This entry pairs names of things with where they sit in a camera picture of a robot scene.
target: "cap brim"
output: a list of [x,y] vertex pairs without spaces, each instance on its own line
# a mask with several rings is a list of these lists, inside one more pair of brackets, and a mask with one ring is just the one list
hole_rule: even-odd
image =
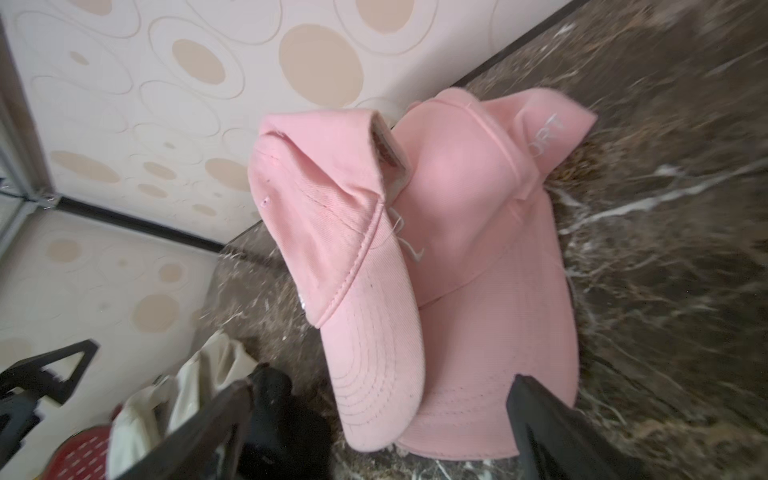
[[425,360],[413,288],[386,213],[320,334],[347,443],[361,452],[391,444],[419,408]]
[[498,262],[420,310],[425,392],[397,442],[412,453],[446,460],[517,455],[505,407],[518,373],[573,406],[578,344],[571,299],[549,198],[540,190],[530,200],[520,235]]

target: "baseball cap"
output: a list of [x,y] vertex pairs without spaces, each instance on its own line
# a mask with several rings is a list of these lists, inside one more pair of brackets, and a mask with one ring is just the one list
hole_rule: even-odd
[[397,150],[375,111],[270,115],[248,170],[361,452],[400,437],[424,387],[419,312],[388,213],[411,174]]
[[550,90],[481,103],[451,88],[395,126],[413,175],[393,207],[411,247],[426,355],[422,403],[397,441],[404,449],[448,460],[517,455],[505,407],[518,373],[573,405],[576,330],[542,184],[595,119]]

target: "loose white thread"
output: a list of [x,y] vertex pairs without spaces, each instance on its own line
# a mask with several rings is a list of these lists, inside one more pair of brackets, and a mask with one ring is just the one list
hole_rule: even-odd
[[[400,214],[397,213],[397,210],[395,210],[394,208],[390,207],[389,210],[387,211],[389,212],[390,215],[396,218],[395,225],[392,226],[392,228],[394,229],[395,235],[397,236],[397,234],[400,233],[400,231],[406,227],[406,221],[400,216]],[[406,246],[408,255],[410,255],[410,257],[413,259],[414,262],[418,263],[422,260],[422,257],[424,256],[423,248],[417,252],[413,248],[413,246],[410,243],[408,243],[406,239],[397,237],[397,240]]]

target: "brown marble surface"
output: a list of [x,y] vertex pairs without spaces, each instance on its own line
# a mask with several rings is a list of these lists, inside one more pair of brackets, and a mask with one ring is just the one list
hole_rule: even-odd
[[[591,0],[471,81],[557,88],[600,119],[548,180],[581,351],[577,409],[657,478],[768,477],[768,5]],[[336,478],[519,478],[514,459],[358,454],[273,241],[222,254],[218,326],[336,428]]]

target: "wall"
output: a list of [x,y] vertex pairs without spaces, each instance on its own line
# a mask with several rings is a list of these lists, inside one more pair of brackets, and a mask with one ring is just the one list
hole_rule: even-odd
[[21,204],[21,200],[16,197],[6,197],[0,194],[0,233],[6,228],[6,225],[11,222],[13,214],[18,206]]
[[[34,478],[68,436],[108,421],[118,403],[187,358],[216,259],[62,212],[30,219],[0,273],[0,371],[83,339],[101,348],[66,404],[43,403],[45,420],[0,478]],[[54,370],[72,368],[62,361]]]
[[245,166],[267,112],[393,123],[565,0],[5,0],[63,194],[226,242],[258,218]]

